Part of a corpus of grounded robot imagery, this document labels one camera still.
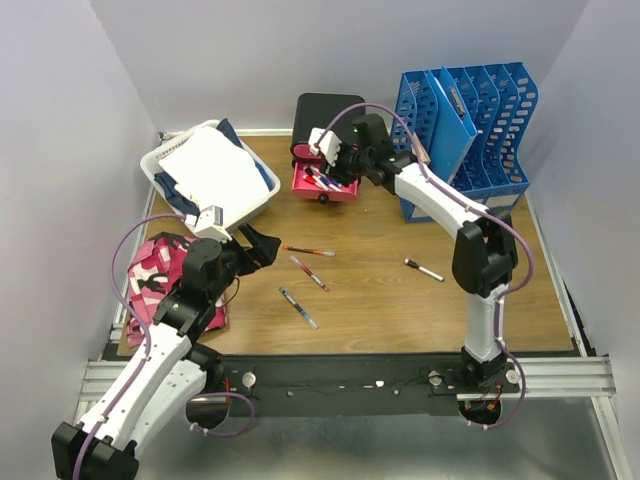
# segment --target red pen holder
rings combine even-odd
[[[305,169],[310,166],[319,168],[321,164],[322,162],[320,160],[294,159],[291,193],[293,193],[296,197],[318,200],[322,204],[329,203],[330,201],[353,202],[358,198],[357,181],[346,187],[340,186],[340,191],[336,191],[330,187],[327,187],[327,190],[325,190],[324,188],[321,188],[317,185],[308,183],[307,180],[304,179],[308,176],[307,172],[305,172]]]
[[[352,105],[363,103],[364,98],[357,95],[338,95],[327,93],[304,93],[298,97],[296,106],[296,116],[293,122],[293,133],[291,135],[291,153],[293,161],[293,182],[291,193],[297,197],[318,200],[320,203],[332,202],[352,202],[358,197],[358,184],[356,181],[347,187],[340,186],[340,191],[333,188],[323,188],[320,180],[309,183],[305,180],[307,173],[305,168],[309,166],[320,168],[322,159],[312,155],[310,151],[309,136],[313,128],[325,128],[329,122],[342,110]],[[347,112],[339,120],[332,130],[348,145],[353,145],[357,141],[353,131],[352,122],[366,113],[364,107],[359,107]]]

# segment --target red marker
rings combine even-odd
[[[327,187],[324,183],[320,182],[319,180],[316,180],[313,177],[310,177],[309,175],[305,175],[303,177],[303,180],[310,185],[315,185],[316,187],[321,188],[323,190],[329,190],[329,187]]]

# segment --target red pen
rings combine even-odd
[[[300,260],[298,260],[296,257],[294,257],[293,255],[291,255],[289,257],[289,260],[291,260],[293,263],[295,263],[298,267],[300,267],[300,269],[306,273],[307,275],[309,275],[311,277],[311,280],[313,280],[314,282],[316,282],[320,287],[322,287],[322,289],[325,292],[329,291],[329,287],[327,287],[324,282],[322,280],[320,280],[318,277],[315,276],[315,274],[309,270],[309,267],[307,267],[304,263],[302,263]]]
[[[303,180],[304,180],[305,182],[307,182],[308,184],[310,184],[310,185],[315,185],[316,187],[321,188],[321,189],[323,189],[323,190],[329,190],[329,188],[328,188],[325,184],[323,184],[323,183],[322,183],[322,182],[320,182],[319,180],[316,180],[316,179],[315,179],[315,178],[313,178],[313,177],[310,177],[309,175],[305,175],[305,176],[303,177]]]

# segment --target white wall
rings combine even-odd
[[[0,2],[0,26],[0,478],[50,479],[156,129],[86,0]]]
[[[91,0],[164,130],[291,128],[298,95],[395,105],[404,70],[524,60],[541,81],[586,0]]]
[[[542,83],[520,158],[587,333],[611,355],[640,477],[639,23],[637,2],[589,3]]]

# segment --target pen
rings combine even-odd
[[[334,190],[336,192],[341,192],[342,191],[338,187],[336,187],[333,183],[331,183],[327,177],[315,177],[315,178],[320,180],[322,183],[324,183],[331,190]]]
[[[342,188],[343,188],[342,184],[341,184],[340,182],[338,182],[335,178],[332,178],[332,177],[330,177],[329,175],[326,175],[326,174],[322,173],[320,170],[318,170],[318,168],[317,168],[317,167],[312,167],[312,166],[310,166],[310,167],[308,167],[308,168],[309,168],[309,170],[311,170],[312,172],[314,172],[314,173],[316,173],[316,174],[318,174],[318,175],[321,175],[321,176],[323,176],[324,178],[326,178],[329,182],[331,182],[331,183],[332,183],[332,184],[334,184],[336,187],[338,187],[338,188],[340,189],[340,191],[342,191]]]
[[[413,260],[409,260],[408,258],[405,258],[404,264],[410,266],[411,268],[415,268],[416,270],[420,270],[422,273],[429,275],[431,278],[435,278],[439,282],[444,282],[444,277],[442,275],[438,275],[437,273],[432,272],[431,270],[427,270],[426,268],[421,267]]]
[[[314,180],[320,180],[324,185],[329,187],[331,190],[334,190],[336,192],[342,191],[342,188],[340,188],[340,185],[336,185],[335,181],[331,177],[326,176],[316,167],[308,166],[308,167],[305,167],[304,171],[307,175],[309,175]]]
[[[313,248],[301,248],[292,247],[291,245],[283,245],[284,250],[290,250],[292,252],[312,253],[314,255],[322,255],[323,257],[335,257],[336,252],[332,250],[314,250]]]
[[[316,277],[316,275],[309,270],[309,268],[302,263],[300,260],[298,260],[296,257],[294,257],[293,255],[291,255],[289,257],[289,260],[291,260],[293,263],[295,263],[298,267],[300,267],[300,269],[306,273],[307,275],[309,275],[311,277],[311,280],[313,280],[314,282],[316,282],[325,292],[329,291],[329,287],[327,287],[324,282],[322,280],[320,280],[318,277]]]
[[[311,316],[310,316],[307,312],[305,312],[305,311],[304,311],[304,309],[303,309],[300,305],[298,305],[298,302],[296,302],[296,301],[293,299],[293,297],[292,297],[291,295],[289,295],[289,292],[287,292],[283,287],[280,287],[280,293],[281,293],[282,295],[284,295],[284,298],[286,298],[286,299],[287,299],[287,301],[288,301],[291,305],[293,305],[293,307],[294,307],[296,310],[298,310],[298,313],[299,313],[300,315],[302,315],[302,318],[304,318],[304,319],[307,321],[307,323],[309,324],[309,326],[310,326],[311,328],[313,328],[314,330],[318,328],[318,325],[316,324],[316,322],[314,322],[314,321],[313,321],[313,319],[311,318]]]
[[[311,185],[315,185],[316,187],[321,188],[323,190],[329,190],[329,187],[327,187],[324,183],[322,183],[320,180],[317,180],[314,177],[310,177],[309,175],[304,176],[304,181]]]

